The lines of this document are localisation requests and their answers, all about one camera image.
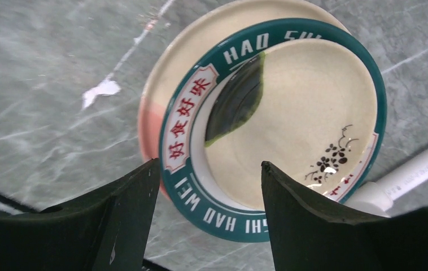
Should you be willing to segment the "cream plate with flowers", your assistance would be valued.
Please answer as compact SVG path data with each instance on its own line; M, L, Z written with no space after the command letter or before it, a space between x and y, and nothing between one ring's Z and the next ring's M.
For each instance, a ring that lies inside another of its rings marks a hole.
M359 56L328 40L283 42L245 64L219 93L206 157L226 195L262 210L263 161L326 195L363 158L376 118L374 82Z

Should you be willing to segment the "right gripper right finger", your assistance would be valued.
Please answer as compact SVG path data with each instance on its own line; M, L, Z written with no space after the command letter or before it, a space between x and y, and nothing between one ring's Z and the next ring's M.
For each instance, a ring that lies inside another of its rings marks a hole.
M344 206L261 165L276 270L428 270L428 207L386 218Z

